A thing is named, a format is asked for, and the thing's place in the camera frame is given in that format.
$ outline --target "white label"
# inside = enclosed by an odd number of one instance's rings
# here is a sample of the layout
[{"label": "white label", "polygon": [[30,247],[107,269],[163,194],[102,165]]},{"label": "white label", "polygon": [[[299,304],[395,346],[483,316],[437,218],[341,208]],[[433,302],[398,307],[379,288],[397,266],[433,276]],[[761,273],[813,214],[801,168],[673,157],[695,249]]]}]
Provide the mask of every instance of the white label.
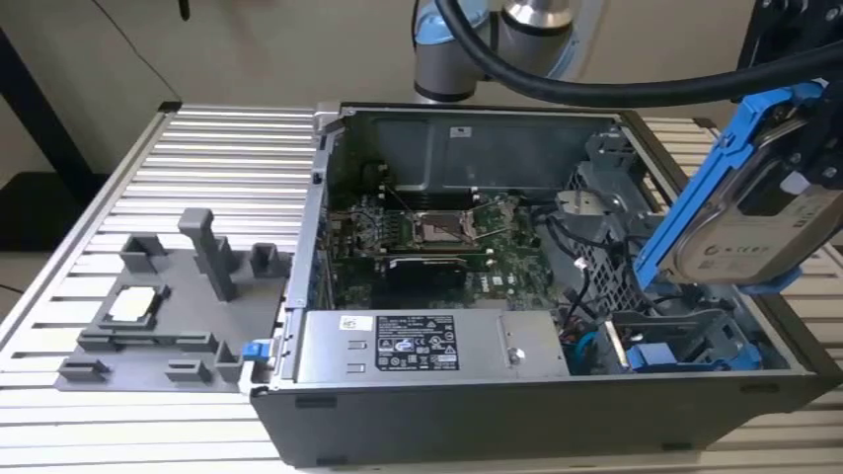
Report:
[{"label": "white label", "polygon": [[341,330],[343,331],[371,331],[374,325],[373,316],[341,316]]},{"label": "white label", "polygon": [[157,298],[157,289],[151,286],[130,286],[121,290],[108,315],[114,321],[137,323],[150,311]]},{"label": "white label", "polygon": [[473,128],[470,126],[453,126],[451,137],[453,138],[471,138]]}]

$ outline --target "barcode sticker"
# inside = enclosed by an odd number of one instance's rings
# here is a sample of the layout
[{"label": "barcode sticker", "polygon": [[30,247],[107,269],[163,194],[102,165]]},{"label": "barcode sticker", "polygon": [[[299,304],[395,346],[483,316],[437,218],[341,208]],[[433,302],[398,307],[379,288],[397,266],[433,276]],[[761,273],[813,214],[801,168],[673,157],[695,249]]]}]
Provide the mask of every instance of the barcode sticker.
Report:
[{"label": "barcode sticker", "polygon": [[341,317],[342,331],[371,331],[373,326],[373,316],[353,316],[347,314]]}]

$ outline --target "slotted aluminum surface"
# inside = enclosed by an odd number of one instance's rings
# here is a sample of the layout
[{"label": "slotted aluminum surface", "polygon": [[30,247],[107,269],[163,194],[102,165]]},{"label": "slotted aluminum surface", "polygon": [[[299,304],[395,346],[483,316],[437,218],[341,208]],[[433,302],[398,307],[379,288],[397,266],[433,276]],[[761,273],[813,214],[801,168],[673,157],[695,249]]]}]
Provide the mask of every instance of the slotted aluminum surface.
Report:
[{"label": "slotted aluminum surface", "polygon": [[[0,326],[0,468],[22,472],[293,472],[241,394],[62,393],[55,370],[91,321],[123,263],[134,231],[169,248],[187,242],[175,219],[211,207],[215,231],[237,248],[259,241],[293,251],[314,143],[305,110],[185,107],[159,116],[102,199]],[[693,173],[717,131],[690,119],[649,119]],[[786,297],[843,363],[843,258],[825,247]],[[618,427],[635,433],[635,427]],[[561,433],[581,427],[561,427]],[[843,471],[843,390],[793,414],[769,415],[699,457],[665,454],[387,466],[383,472],[698,472],[807,474]]]}]

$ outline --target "open computer tower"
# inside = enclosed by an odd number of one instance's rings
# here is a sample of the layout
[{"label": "open computer tower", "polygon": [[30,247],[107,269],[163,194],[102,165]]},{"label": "open computer tower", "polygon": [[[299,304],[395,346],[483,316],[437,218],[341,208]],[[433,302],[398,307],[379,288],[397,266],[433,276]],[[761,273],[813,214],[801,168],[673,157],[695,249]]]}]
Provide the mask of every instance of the open computer tower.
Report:
[{"label": "open computer tower", "polygon": [[253,375],[290,464],[693,451],[841,382],[779,296],[638,286],[686,176],[634,113],[347,104],[319,137]]}]

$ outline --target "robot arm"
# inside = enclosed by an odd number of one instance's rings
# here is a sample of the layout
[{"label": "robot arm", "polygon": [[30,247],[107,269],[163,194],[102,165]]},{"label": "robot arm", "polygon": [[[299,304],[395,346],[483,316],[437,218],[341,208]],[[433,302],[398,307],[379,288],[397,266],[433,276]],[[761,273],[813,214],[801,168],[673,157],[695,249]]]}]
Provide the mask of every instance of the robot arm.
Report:
[{"label": "robot arm", "polygon": [[[549,76],[565,69],[574,54],[574,17],[569,0],[509,0],[499,12],[487,0],[461,0],[477,34],[507,62]],[[475,94],[489,76],[455,41],[435,2],[419,10],[415,22],[415,90],[426,103],[453,103]]]}]

